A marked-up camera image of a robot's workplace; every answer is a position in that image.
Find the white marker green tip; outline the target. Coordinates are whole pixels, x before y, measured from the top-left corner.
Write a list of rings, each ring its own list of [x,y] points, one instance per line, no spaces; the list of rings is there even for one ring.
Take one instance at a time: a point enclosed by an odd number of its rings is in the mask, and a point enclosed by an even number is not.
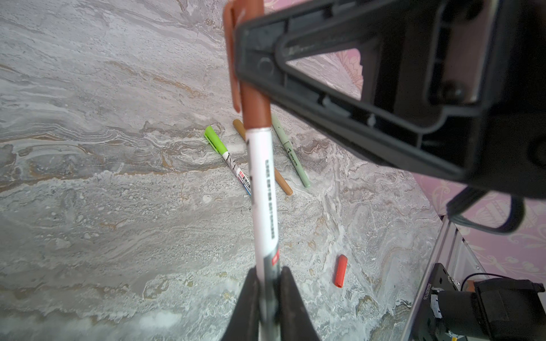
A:
[[[235,177],[243,185],[248,195],[251,196],[252,192],[250,181],[248,180],[247,176],[244,174],[240,166],[238,166],[238,164],[234,161],[229,150],[226,148],[226,146],[223,144],[223,142],[220,140],[219,136],[211,126],[206,127],[204,136],[207,139],[208,143],[214,148],[214,150],[223,157],[223,160],[227,163],[230,170],[234,173]]]

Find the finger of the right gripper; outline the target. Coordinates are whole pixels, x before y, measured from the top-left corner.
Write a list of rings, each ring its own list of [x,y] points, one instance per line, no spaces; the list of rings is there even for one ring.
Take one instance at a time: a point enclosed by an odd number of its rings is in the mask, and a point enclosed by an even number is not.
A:
[[[235,73],[354,153],[464,181],[500,1],[308,1],[235,29]],[[292,62],[358,54],[350,97]]]

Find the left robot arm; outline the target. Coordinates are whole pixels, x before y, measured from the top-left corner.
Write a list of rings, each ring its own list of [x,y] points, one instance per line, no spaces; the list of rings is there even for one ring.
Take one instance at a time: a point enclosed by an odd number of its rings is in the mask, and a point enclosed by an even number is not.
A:
[[[474,291],[440,290],[441,264],[419,298],[408,340],[545,340],[545,310],[539,294],[543,284],[529,280],[492,278],[475,282]],[[259,340],[259,283],[247,273],[232,317],[220,340]],[[280,277],[280,336],[274,340],[321,340],[288,267]]]

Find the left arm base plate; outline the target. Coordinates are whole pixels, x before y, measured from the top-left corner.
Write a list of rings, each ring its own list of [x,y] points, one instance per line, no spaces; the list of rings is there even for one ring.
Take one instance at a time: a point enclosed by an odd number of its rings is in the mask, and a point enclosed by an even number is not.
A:
[[[415,302],[416,311],[411,314],[408,340],[452,340],[446,333],[443,323],[436,318],[431,306],[431,295],[441,290],[456,291],[457,288],[449,279],[444,266],[436,263],[431,274],[425,279],[425,290],[418,295]]]

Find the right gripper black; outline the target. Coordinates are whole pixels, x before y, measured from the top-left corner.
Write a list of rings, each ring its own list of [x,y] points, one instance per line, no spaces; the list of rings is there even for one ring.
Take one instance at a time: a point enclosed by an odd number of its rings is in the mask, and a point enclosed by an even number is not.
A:
[[[545,2],[500,1],[480,95],[479,148],[464,183],[545,198]]]

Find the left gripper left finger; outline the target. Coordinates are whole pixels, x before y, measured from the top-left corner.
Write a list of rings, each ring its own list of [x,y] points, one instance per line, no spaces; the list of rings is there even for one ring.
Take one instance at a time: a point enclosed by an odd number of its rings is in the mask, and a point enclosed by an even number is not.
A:
[[[245,278],[230,322],[222,336],[222,341],[257,341],[259,338],[260,283],[256,268],[251,268]]]

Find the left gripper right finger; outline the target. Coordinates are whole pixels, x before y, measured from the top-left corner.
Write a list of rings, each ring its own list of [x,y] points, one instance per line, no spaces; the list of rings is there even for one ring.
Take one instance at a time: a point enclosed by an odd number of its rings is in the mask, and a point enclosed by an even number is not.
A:
[[[282,341],[320,340],[289,267],[281,270],[280,328]]]

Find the dark brown pen cap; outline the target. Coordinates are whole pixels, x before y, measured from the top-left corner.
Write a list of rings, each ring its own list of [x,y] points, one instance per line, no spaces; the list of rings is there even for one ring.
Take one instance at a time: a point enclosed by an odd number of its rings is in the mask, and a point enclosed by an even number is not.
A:
[[[270,99],[250,83],[240,82],[235,73],[235,29],[238,25],[264,15],[263,1],[229,1],[223,10],[227,63],[233,107],[243,115],[248,129],[270,128],[272,125]]]

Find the white marker black tip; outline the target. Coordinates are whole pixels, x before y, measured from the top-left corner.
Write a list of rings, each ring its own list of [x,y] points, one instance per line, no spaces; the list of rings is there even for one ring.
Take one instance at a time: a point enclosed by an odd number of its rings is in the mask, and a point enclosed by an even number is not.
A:
[[[250,157],[256,272],[260,283],[261,339],[280,340],[280,250],[271,129],[247,130],[246,142]]]

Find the light green pen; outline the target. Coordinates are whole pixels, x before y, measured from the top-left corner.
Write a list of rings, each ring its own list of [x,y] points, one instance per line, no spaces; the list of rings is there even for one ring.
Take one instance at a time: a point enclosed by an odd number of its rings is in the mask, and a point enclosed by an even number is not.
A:
[[[284,150],[287,152],[287,155],[294,166],[300,180],[302,181],[304,187],[309,188],[311,186],[311,181],[309,180],[299,158],[296,155],[294,147],[290,142],[286,132],[284,131],[279,118],[275,114],[271,114],[272,117],[272,127],[277,134]]]

